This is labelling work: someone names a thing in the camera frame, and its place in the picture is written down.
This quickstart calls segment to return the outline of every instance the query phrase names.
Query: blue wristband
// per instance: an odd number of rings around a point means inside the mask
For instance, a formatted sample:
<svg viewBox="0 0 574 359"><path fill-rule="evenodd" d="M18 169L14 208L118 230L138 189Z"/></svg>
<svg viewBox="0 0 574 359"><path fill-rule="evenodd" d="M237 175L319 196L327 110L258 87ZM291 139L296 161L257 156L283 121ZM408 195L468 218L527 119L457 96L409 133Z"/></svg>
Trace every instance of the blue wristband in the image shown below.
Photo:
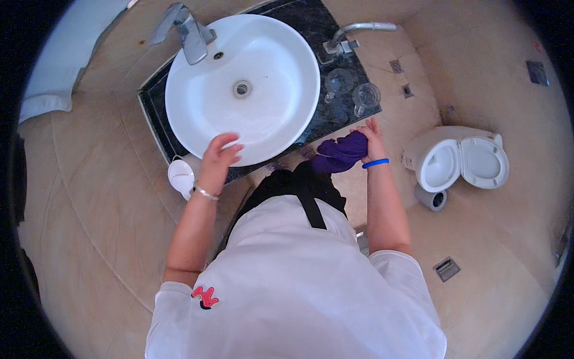
<svg viewBox="0 0 574 359"><path fill-rule="evenodd" d="M365 163L363 165L363 168L369 168L371 166L374 166L376 164L381 164L381 163L389 163L389 159L382 159L382 160L377 160L377 161L371 161L369 163Z"/></svg>

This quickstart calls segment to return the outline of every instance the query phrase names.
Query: purple cloth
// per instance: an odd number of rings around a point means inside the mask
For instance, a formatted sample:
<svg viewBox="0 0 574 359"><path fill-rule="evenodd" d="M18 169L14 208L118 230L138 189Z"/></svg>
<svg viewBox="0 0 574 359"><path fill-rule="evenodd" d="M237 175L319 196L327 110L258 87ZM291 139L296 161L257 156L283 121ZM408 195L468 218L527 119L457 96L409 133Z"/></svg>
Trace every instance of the purple cloth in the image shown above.
<svg viewBox="0 0 574 359"><path fill-rule="evenodd" d="M318 155L311 159L311 166L318 173L344 172L367 156L367 137L353 131L345 137L326 140L317 148Z"/></svg>

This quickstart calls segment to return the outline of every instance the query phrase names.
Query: white sink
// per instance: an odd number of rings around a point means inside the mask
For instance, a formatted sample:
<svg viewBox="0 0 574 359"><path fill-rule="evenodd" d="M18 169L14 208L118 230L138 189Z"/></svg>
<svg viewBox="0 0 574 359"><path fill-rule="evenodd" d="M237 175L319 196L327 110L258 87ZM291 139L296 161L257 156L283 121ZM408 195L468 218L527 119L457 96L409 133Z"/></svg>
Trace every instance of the white sink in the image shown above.
<svg viewBox="0 0 574 359"><path fill-rule="evenodd" d="M207 28L217 33L208 56L191 66L180 50L169 70L165 109L174 134L201 158L218 134L239 133L245 148L234 166L278 155L305 130L317 106L320 75L311 48L293 28L267 16L235 15ZM214 59L219 52L223 56Z"/></svg>

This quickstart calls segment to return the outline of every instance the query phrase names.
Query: faucet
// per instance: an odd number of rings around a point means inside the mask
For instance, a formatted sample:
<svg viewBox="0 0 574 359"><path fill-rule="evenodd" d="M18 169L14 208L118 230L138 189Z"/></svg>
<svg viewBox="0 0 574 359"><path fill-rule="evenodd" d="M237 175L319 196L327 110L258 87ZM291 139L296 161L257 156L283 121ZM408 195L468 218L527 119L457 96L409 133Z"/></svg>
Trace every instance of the faucet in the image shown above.
<svg viewBox="0 0 574 359"><path fill-rule="evenodd" d="M355 41L341 41L345 38L346 34L371 30L371 31L397 31L397 26L392 22L353 22L345 26L341 26L337 32L333 35L333 38L329 41L323 43L323 48L319 50L316 54L317 59L321 65L330 64L335 60L335 56L339 56L345 53L350 53L353 49L360 46L357 40Z"/></svg>
<svg viewBox="0 0 574 359"><path fill-rule="evenodd" d="M190 9L181 2L170 5L152 36L152 44L159 44L175 26L179 33L181 47L188 64L195 65L207 56L207 44L217 37L214 30L208 30L195 20Z"/></svg>

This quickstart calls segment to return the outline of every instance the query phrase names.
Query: black apron strap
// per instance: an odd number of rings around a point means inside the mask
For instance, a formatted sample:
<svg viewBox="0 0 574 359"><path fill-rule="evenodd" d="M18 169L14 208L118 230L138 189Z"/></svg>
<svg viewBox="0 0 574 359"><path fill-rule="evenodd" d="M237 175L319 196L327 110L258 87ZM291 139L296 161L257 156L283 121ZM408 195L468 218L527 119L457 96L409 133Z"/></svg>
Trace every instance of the black apron strap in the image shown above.
<svg viewBox="0 0 574 359"><path fill-rule="evenodd" d="M309 190L307 188L299 188L296 191L296 195L303 206L303 210L307 215L311 227L326 230L327 226L325 225L319 206L317 202L315 202L315 198L309 193Z"/></svg>

